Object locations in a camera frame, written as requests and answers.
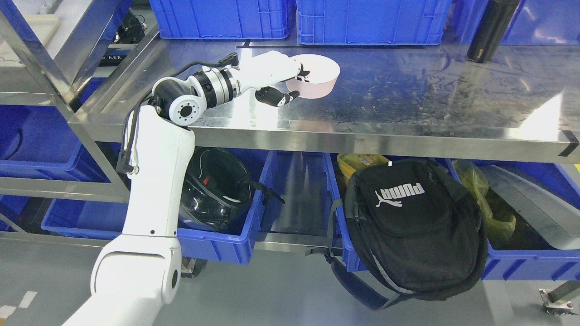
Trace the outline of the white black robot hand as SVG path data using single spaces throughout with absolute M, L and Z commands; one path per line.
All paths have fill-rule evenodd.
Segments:
M 253 89 L 257 101 L 274 107 L 287 105 L 300 95 L 299 91 L 282 93 L 275 84 L 310 75 L 301 62 L 275 50 L 244 59 L 231 73 L 240 94 Z

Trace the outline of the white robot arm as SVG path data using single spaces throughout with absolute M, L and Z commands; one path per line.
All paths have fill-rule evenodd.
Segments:
M 195 135 L 180 113 L 176 125 L 139 100 L 126 116 L 122 173 L 131 189 L 122 234 L 94 264 L 91 296 L 66 326 L 151 326 L 180 282 L 177 234 L 182 184 Z

